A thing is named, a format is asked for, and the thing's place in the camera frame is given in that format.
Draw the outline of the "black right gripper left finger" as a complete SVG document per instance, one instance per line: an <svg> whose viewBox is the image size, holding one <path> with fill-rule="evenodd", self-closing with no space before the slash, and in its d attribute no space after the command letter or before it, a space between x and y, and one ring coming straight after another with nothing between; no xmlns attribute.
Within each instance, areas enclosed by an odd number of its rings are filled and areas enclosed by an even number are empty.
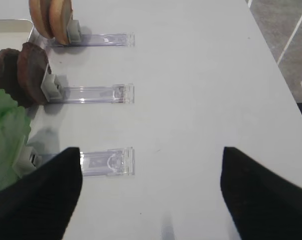
<svg viewBox="0 0 302 240"><path fill-rule="evenodd" d="M0 191L0 240L61 240L82 184L80 150L69 147Z"/></svg>

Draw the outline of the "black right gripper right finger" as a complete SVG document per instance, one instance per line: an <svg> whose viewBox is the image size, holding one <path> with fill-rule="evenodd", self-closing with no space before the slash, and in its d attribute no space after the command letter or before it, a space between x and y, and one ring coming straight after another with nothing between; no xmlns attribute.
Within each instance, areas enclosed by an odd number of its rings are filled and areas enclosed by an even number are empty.
<svg viewBox="0 0 302 240"><path fill-rule="evenodd" d="M225 147L220 188L241 239L302 240L302 188Z"/></svg>

